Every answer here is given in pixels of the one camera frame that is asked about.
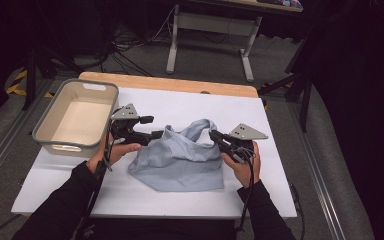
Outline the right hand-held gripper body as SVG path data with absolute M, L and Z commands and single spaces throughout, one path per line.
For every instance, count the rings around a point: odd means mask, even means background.
M 239 124 L 230 133 L 223 134 L 227 144 L 222 151 L 227 153 L 236 163 L 246 163 L 254 154 L 254 140 L 265 140 L 268 136 L 246 124 Z

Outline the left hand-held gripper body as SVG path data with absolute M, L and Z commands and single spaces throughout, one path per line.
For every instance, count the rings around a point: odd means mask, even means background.
M 139 116 L 134 105 L 129 103 L 117 109 L 111 116 L 110 132 L 114 144 L 138 143 L 147 146 L 151 134 L 136 132 L 134 126 L 139 122 Z

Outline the light blue tank top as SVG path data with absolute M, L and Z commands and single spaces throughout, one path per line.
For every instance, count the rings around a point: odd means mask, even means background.
M 224 188 L 219 147 L 198 143 L 202 132 L 216 130 L 209 119 L 192 122 L 182 131 L 166 125 L 160 139 L 143 147 L 128 166 L 131 176 L 160 192 L 202 192 Z

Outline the beige plastic basket grey rim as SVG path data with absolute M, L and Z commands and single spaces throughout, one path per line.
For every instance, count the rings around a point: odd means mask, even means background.
M 118 106 L 118 94 L 112 83 L 64 81 L 34 128 L 34 140 L 54 155 L 92 156 Z

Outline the person's right hand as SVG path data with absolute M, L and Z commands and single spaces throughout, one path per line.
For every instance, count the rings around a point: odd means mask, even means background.
M 244 188 L 249 188 L 251 185 L 260 181 L 261 160 L 259 146 L 256 142 L 253 142 L 253 147 L 254 155 L 251 158 L 253 170 L 250 170 L 250 167 L 247 164 L 234 162 L 228 154 L 221 154 L 224 162 L 233 170 L 235 177 Z

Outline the person's left hand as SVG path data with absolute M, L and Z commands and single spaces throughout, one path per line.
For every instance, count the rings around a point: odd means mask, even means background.
M 104 158 L 104 151 L 107 147 L 107 142 L 111 142 L 112 140 L 113 138 L 111 136 L 107 136 L 106 134 L 104 134 L 100 141 L 100 145 L 97 151 L 86 162 L 86 166 L 92 174 L 95 173 L 98 162 Z M 117 144 L 113 146 L 111 152 L 109 153 L 109 165 L 112 166 L 117 161 L 119 161 L 125 154 L 138 151 L 140 148 L 141 145 L 138 143 L 131 143 L 126 145 Z

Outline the black metal stand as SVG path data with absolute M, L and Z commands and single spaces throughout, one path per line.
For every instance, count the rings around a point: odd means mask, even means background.
M 313 86 L 313 81 L 309 73 L 306 74 L 292 74 L 280 81 L 277 81 L 272 84 L 263 84 L 262 87 L 257 91 L 259 96 L 268 94 L 269 92 L 286 87 L 290 84 L 287 92 L 284 97 L 287 102 L 296 102 L 299 97 L 302 97 L 301 109 L 299 113 L 299 125 L 303 132 L 307 132 L 307 115 L 308 107 L 311 96 L 311 89 Z

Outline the white table cover sheet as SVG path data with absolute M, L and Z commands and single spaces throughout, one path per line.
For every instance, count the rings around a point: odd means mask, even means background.
M 258 98 L 213 94 L 121 88 L 119 104 L 132 103 L 139 115 L 152 115 L 151 124 L 138 125 L 137 131 L 149 132 L 170 125 L 180 131 L 199 119 L 212 120 L 222 133 L 246 124 L 268 138 L 258 142 L 262 169 L 260 178 L 271 200 L 283 217 L 297 215 L 274 137 Z M 132 177 L 127 167 L 133 153 L 118 161 L 105 175 L 95 203 L 94 217 L 156 217 L 156 218 L 227 218 L 241 216 L 243 203 L 237 194 L 241 184 L 233 171 L 222 167 L 224 188 L 206 192 L 159 192 Z M 11 211 L 29 215 L 51 192 L 70 176 L 80 157 L 60 156 L 41 149 L 30 169 Z

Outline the yellow black hazard tape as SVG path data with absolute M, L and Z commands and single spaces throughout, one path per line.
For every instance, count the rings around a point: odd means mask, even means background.
M 17 73 L 9 83 L 9 86 L 6 89 L 7 94 L 15 94 L 20 96 L 27 95 L 27 74 L 26 69 L 22 69 Z

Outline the dark curtain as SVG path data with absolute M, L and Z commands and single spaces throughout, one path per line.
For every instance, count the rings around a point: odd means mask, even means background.
M 376 240 L 384 240 L 384 0 L 303 0 L 314 72 Z

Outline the colourful item on desk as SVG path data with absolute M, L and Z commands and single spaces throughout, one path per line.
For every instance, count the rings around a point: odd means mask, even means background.
M 256 0 L 259 3 L 275 4 L 285 7 L 293 7 L 303 9 L 303 6 L 299 0 Z

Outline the metal floor rail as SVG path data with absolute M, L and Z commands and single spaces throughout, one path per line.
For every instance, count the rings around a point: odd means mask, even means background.
M 37 106 L 40 104 L 45 94 L 53 84 L 52 80 L 45 80 L 38 88 L 36 92 L 36 98 L 30 104 L 26 110 L 21 110 L 15 120 L 13 121 L 11 127 L 9 128 L 7 134 L 0 142 L 0 166 L 3 161 L 6 159 L 8 153 L 13 147 L 16 139 L 18 138 L 19 132 L 25 126 L 26 122 L 30 116 L 34 113 Z
M 294 127 L 304 150 L 309 173 L 317 193 L 325 220 L 329 227 L 332 240 L 346 240 L 342 225 L 340 223 L 336 208 L 334 207 L 331 195 L 327 189 L 324 177 L 317 162 L 313 147 L 306 133 L 301 129 L 299 122 L 298 107 L 294 103 L 287 104 Z

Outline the white desk frame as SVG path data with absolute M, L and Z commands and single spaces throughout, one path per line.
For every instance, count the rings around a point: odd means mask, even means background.
M 254 11 L 256 17 L 253 20 L 245 20 L 235 17 L 211 16 L 185 12 L 181 9 L 180 5 L 176 3 L 173 7 L 172 40 L 166 66 L 166 72 L 168 74 L 173 74 L 175 70 L 178 49 L 178 30 L 188 29 L 221 33 L 226 34 L 227 36 L 236 35 L 247 37 L 247 44 L 244 48 L 238 50 L 238 54 L 241 58 L 245 79 L 247 82 L 252 83 L 254 81 L 254 76 L 249 61 L 249 54 L 262 23 L 262 14 L 264 12 L 275 14 L 300 14 L 303 11 L 303 9 L 293 7 L 259 3 L 256 0 L 196 0 L 196 2 L 234 9 L 245 8 L 246 10 Z

